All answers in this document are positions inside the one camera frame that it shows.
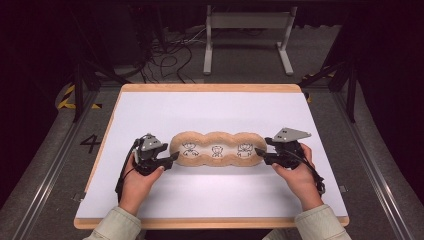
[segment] human hand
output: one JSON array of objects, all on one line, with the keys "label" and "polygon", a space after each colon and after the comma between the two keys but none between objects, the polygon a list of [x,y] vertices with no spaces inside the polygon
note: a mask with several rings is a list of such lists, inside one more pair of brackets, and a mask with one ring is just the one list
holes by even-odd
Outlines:
[{"label": "human hand", "polygon": [[131,154],[125,167],[125,174],[128,174],[124,179],[119,207],[136,216],[141,203],[149,195],[153,183],[162,175],[165,168],[160,166],[148,176],[143,176],[133,169],[133,161],[134,153]]},{"label": "human hand", "polygon": [[[300,143],[300,145],[305,153],[306,160],[315,168],[312,163],[312,150],[303,143]],[[304,211],[324,204],[316,188],[311,170],[305,164],[300,164],[294,170],[288,170],[274,163],[272,168],[286,180],[290,190],[299,198]]]}]

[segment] printed number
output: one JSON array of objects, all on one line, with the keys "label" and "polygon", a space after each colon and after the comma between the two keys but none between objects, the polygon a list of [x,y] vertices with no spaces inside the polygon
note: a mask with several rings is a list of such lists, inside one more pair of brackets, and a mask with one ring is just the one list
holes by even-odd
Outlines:
[{"label": "printed number", "polygon": [[95,145],[100,145],[101,142],[96,142],[97,135],[91,135],[89,138],[85,139],[80,143],[80,145],[89,145],[90,151],[88,153],[92,153]]}]

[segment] gray sleeve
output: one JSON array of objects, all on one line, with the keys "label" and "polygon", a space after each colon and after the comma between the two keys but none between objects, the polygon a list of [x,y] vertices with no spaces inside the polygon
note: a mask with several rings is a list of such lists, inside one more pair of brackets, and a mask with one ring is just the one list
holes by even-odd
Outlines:
[{"label": "gray sleeve", "polygon": [[351,239],[333,210],[326,204],[299,214],[295,222],[303,240]]},{"label": "gray sleeve", "polygon": [[119,207],[114,207],[108,215],[84,240],[110,239],[134,240],[141,230],[140,220]]}]

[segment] black equipment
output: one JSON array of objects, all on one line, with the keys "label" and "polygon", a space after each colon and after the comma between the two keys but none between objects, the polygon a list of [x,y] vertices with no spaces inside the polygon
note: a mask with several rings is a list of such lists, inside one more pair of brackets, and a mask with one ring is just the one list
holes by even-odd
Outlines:
[{"label": "black equipment", "polygon": [[268,145],[274,146],[276,153],[267,153],[262,149],[255,148],[256,154],[264,158],[265,164],[277,163],[280,166],[294,170],[301,163],[305,164],[312,172],[317,190],[320,195],[325,193],[325,185],[322,178],[314,167],[306,160],[302,146],[298,139],[310,137],[310,133],[298,131],[290,128],[281,129],[274,138],[265,138]]},{"label": "black equipment", "polygon": [[[158,167],[163,166],[165,170],[171,169],[172,164],[178,159],[180,152],[175,152],[167,158],[158,159],[157,156],[160,152],[167,149],[168,144],[162,144],[155,136],[150,133],[146,134],[141,138],[137,138],[134,141],[130,151],[128,152],[127,158],[125,159],[124,166],[122,167],[121,174],[116,184],[115,192],[118,194],[118,202],[121,201],[122,188],[124,186],[124,179],[127,174],[133,170],[136,170],[143,176],[147,176],[154,172]],[[128,160],[130,159],[131,153],[134,152],[134,161],[132,162],[133,168],[125,173]]]}]

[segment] black cable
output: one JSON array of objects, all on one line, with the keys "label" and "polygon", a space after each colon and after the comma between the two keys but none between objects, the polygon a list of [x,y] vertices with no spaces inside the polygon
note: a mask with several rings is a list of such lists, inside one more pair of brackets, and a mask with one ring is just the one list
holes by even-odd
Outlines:
[{"label": "black cable", "polygon": [[175,54],[184,48],[184,44],[181,44],[181,42],[175,43],[174,45],[175,45],[174,49],[169,51],[168,54]]},{"label": "black cable", "polygon": [[147,74],[145,73],[144,69],[143,69],[143,74],[144,74],[144,75],[143,75],[144,83],[147,83],[147,81],[148,81],[149,83],[159,83],[158,81],[154,82],[154,81],[150,80],[149,76],[147,76]]},{"label": "black cable", "polygon": [[316,187],[317,187],[317,190],[318,190],[318,193],[320,194],[320,196],[322,195],[322,194],[324,194],[325,193],[325,184],[323,183],[323,181],[324,181],[324,178],[322,178],[319,174],[318,174],[318,172],[317,172],[317,170],[315,170],[315,168],[314,167],[312,167],[312,165],[309,163],[309,161],[305,158],[305,159],[303,159],[303,158],[301,158],[301,157],[299,157],[299,156],[297,156],[296,154],[294,154],[294,153],[292,153],[292,152],[290,152],[290,151],[288,151],[288,150],[286,150],[286,149],[282,149],[284,152],[286,152],[286,153],[288,153],[288,154],[290,154],[290,155],[292,155],[297,161],[299,161],[300,163],[303,163],[303,164],[305,164],[308,168],[309,168],[309,170],[311,170],[311,172],[312,172],[312,177],[314,178],[314,181],[315,181],[315,183],[316,183]]},{"label": "black cable", "polygon": [[130,156],[131,156],[131,153],[132,153],[132,151],[139,145],[139,142],[140,142],[140,139],[136,139],[135,141],[134,141],[134,143],[133,143],[133,145],[132,145],[132,147],[130,148],[130,151],[128,152],[128,154],[127,154],[127,157],[125,158],[125,163],[124,163],[124,166],[122,167],[122,170],[121,170],[121,175],[119,175],[119,177],[120,178],[122,178],[122,175],[124,174],[124,172],[125,172],[125,168],[126,168],[126,166],[127,166],[127,164],[128,164],[128,160],[130,159]]},{"label": "black cable", "polygon": [[186,74],[184,74],[184,73],[180,73],[180,74],[182,74],[182,75],[184,75],[186,78],[190,79],[193,83],[196,83],[196,81],[194,81],[191,77],[187,76]]},{"label": "black cable", "polygon": [[141,74],[141,77],[143,77],[143,82],[144,82],[144,84],[146,84],[146,83],[147,83],[147,82],[146,82],[147,76],[146,76],[146,74],[144,73],[144,69],[141,69],[141,70],[140,70],[140,74]]},{"label": "black cable", "polygon": [[188,50],[188,52],[190,53],[190,57],[188,58],[188,60],[180,67],[180,68],[178,68],[177,69],[177,76],[178,76],[178,78],[183,82],[183,83],[185,83],[184,82],[184,80],[182,79],[182,77],[180,76],[180,71],[181,71],[181,69],[183,69],[190,61],[191,61],[191,58],[193,57],[193,53],[191,52],[191,50],[190,50],[190,48],[189,47],[187,47],[187,46],[185,46],[184,45],[184,47]]},{"label": "black cable", "polygon": [[150,65],[149,65],[149,63],[147,63],[147,68],[150,70],[150,73],[152,74],[152,79],[156,82],[156,83],[159,83],[159,81],[155,78],[155,76],[153,75],[153,71],[152,71],[152,69],[150,69]]},{"label": "black cable", "polygon": [[[173,64],[164,65],[164,64],[163,64],[163,62],[164,62],[166,59],[169,59],[169,58],[171,58],[171,59],[175,59],[175,62],[174,62]],[[162,77],[163,79],[165,79],[167,76],[169,76],[169,75],[171,75],[171,74],[172,74],[172,73],[169,73],[169,74],[167,74],[167,75],[164,75],[164,74],[163,74],[163,68],[164,68],[164,67],[173,67],[173,66],[177,65],[177,63],[178,63],[178,59],[177,59],[176,57],[174,57],[174,56],[166,56],[166,57],[162,58],[162,60],[161,60],[161,62],[160,62],[160,65],[158,65],[158,66],[159,66],[159,71],[160,71],[160,75],[161,75],[161,77]]]},{"label": "black cable", "polygon": [[135,168],[133,167],[133,168],[131,168],[131,170],[129,170],[126,174],[125,174],[125,176],[122,178],[123,180],[125,180],[125,178],[128,176],[128,174],[130,173],[130,172],[132,172],[133,170],[135,170]]},{"label": "black cable", "polygon": [[187,33],[184,33],[184,34],[179,34],[181,37],[179,37],[178,39],[177,38],[175,38],[175,39],[173,39],[172,41],[169,41],[169,42],[167,42],[168,44],[175,44],[175,43],[180,43],[181,41],[183,41],[186,37],[187,37]]}]

